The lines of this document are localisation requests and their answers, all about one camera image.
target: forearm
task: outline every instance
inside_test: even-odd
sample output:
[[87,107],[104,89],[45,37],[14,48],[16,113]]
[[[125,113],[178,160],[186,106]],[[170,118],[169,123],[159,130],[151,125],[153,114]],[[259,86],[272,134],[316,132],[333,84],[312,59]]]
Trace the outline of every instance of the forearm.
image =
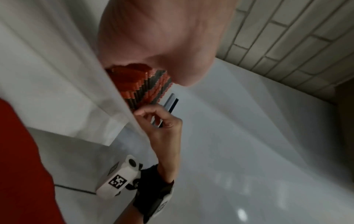
[[126,207],[114,224],[142,224],[143,215],[133,206],[133,201]]

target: red fabric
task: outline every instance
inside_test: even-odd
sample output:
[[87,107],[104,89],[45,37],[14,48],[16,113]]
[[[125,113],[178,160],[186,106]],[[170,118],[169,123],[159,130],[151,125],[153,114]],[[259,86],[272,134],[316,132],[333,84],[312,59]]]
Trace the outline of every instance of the red fabric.
[[65,223],[54,183],[12,107],[0,99],[0,223]]

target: black wrist strap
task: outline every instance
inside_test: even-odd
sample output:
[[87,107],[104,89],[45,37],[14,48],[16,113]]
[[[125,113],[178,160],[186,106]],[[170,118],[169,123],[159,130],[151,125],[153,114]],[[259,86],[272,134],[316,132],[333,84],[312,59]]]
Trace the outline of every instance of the black wrist strap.
[[166,183],[157,172],[157,165],[141,170],[138,190],[135,195],[134,207],[144,215],[147,223],[163,201],[163,197],[170,194],[174,181]]

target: hand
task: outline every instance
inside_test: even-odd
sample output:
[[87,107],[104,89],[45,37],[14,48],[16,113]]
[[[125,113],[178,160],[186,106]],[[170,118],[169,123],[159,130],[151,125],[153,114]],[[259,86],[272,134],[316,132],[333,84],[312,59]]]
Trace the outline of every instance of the hand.
[[209,70],[238,0],[110,0],[98,32],[105,68],[143,63],[189,86]]
[[[180,166],[182,120],[159,104],[143,106],[136,110],[134,115],[149,137],[151,148],[159,160],[159,174],[167,183],[171,183],[176,178]],[[153,116],[156,124],[162,120],[162,128],[151,124]]]

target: red object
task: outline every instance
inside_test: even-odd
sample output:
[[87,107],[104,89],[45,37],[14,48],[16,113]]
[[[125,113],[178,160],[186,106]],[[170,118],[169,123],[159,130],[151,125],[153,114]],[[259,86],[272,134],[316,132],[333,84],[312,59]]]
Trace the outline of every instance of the red object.
[[64,224],[54,183],[12,107],[0,99],[0,223]]

